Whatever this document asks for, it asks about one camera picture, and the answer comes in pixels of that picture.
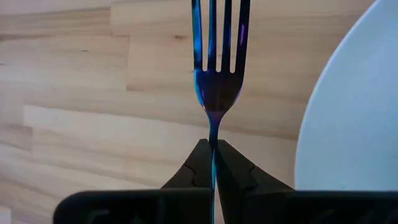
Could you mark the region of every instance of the white plate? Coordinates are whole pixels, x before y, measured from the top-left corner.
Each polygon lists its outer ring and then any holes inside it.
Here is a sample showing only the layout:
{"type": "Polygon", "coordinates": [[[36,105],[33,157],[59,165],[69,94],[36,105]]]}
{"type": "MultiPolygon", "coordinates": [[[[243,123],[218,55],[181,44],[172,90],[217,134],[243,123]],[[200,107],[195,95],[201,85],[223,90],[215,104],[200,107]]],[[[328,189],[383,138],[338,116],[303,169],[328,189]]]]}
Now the white plate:
{"type": "Polygon", "coordinates": [[[376,1],[323,70],[300,130],[295,188],[398,190],[398,0],[376,1]]]}

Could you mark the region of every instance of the fork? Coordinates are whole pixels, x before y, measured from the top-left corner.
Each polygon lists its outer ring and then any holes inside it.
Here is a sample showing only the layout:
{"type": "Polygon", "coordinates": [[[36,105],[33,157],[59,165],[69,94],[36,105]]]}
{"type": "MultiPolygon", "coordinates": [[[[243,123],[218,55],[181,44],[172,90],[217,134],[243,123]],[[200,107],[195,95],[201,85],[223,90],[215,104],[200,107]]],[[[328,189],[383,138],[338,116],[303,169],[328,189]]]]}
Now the fork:
{"type": "Polygon", "coordinates": [[[208,62],[207,70],[204,71],[200,0],[192,0],[193,75],[199,103],[206,111],[210,123],[209,143],[212,150],[213,206],[216,177],[215,152],[217,150],[218,129],[224,114],[234,105],[242,89],[246,64],[246,49],[248,46],[250,0],[241,0],[234,72],[230,70],[232,0],[225,0],[223,52],[221,56],[221,70],[219,72],[216,71],[216,11],[216,0],[210,0],[208,62]]]}

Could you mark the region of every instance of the wooden table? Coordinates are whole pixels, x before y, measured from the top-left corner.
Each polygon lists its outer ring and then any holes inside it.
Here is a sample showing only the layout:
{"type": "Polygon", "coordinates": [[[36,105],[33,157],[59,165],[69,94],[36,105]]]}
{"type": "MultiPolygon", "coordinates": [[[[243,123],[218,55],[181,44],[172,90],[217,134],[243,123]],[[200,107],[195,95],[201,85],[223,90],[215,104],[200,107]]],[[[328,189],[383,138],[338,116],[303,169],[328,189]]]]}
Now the wooden table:
{"type": "MultiPolygon", "coordinates": [[[[313,86],[372,1],[252,0],[243,92],[220,138],[293,186],[313,86]]],[[[58,12],[34,5],[42,13],[0,16],[1,223],[50,223],[59,201],[81,190],[160,187],[207,138],[190,1],[82,4],[92,9],[60,3],[48,8],[58,12]]]]}

